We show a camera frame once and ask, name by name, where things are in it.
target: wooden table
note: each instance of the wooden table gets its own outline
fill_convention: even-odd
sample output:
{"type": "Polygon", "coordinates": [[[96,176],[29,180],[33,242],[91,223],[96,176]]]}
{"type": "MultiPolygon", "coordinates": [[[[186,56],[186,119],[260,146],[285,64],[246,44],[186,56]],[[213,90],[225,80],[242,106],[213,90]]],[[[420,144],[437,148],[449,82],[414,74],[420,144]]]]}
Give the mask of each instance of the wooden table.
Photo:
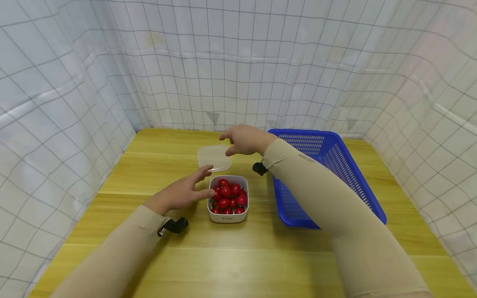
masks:
{"type": "MultiPolygon", "coordinates": [[[[127,148],[56,255],[31,297],[47,297],[75,266],[150,195],[194,172],[197,150],[221,144],[219,133],[144,129],[127,148]]],[[[366,142],[345,140],[386,212],[387,226],[436,297],[475,297],[451,258],[366,142]]],[[[189,229],[159,242],[128,288],[134,297],[342,297],[327,236],[285,227],[277,215],[271,175],[252,171],[260,156],[237,155],[219,174],[249,182],[252,207],[238,224],[216,224],[206,202],[175,212],[189,229]]]]}

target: clear plastic lid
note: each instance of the clear plastic lid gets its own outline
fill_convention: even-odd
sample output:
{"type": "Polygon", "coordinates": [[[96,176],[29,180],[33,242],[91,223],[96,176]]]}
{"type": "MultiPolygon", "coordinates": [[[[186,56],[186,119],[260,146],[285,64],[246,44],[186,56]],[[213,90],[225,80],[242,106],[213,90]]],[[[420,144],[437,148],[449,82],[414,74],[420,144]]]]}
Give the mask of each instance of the clear plastic lid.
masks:
{"type": "Polygon", "coordinates": [[[200,148],[197,152],[199,167],[213,164],[214,167],[211,170],[213,173],[230,169],[232,166],[232,160],[230,157],[225,156],[227,148],[226,145],[214,145],[200,148]]]}

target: blue plastic basket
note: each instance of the blue plastic basket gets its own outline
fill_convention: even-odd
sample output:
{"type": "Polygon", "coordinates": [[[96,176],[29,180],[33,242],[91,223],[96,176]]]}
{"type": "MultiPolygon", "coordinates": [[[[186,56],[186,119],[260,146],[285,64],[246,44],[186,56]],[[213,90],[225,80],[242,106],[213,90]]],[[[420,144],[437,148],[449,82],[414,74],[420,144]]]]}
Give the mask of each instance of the blue plastic basket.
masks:
{"type": "MultiPolygon", "coordinates": [[[[333,132],[303,129],[270,129],[269,133],[285,140],[300,152],[313,158],[341,178],[386,224],[386,215],[361,174],[341,137],[333,132]]],[[[280,219],[287,226],[319,228],[303,211],[290,190],[273,177],[280,219]]]]}

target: beige sleeve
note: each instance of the beige sleeve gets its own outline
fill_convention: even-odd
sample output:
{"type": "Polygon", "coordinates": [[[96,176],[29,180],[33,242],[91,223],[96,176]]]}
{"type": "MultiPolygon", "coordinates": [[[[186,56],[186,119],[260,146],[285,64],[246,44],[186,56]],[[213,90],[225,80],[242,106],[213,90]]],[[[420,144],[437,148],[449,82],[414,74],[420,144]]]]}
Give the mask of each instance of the beige sleeve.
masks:
{"type": "Polygon", "coordinates": [[[59,285],[51,297],[120,297],[159,241],[167,217],[139,206],[59,285]]]}
{"type": "Polygon", "coordinates": [[[262,162],[329,234],[347,297],[432,296],[391,232],[333,172],[282,139],[262,162]]]}

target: grid pattern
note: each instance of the grid pattern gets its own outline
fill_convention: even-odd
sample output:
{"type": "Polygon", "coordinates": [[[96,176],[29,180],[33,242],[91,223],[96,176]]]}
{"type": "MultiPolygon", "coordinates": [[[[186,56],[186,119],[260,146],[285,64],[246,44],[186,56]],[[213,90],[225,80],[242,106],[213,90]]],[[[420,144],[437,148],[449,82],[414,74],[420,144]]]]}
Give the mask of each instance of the grid pattern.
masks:
{"type": "Polygon", "coordinates": [[[477,291],[477,8],[456,3],[0,1],[0,296],[35,281],[133,128],[238,123],[369,141],[477,291]]]}
{"type": "Polygon", "coordinates": [[[28,293],[135,135],[74,7],[0,2],[0,297],[28,293]]]}

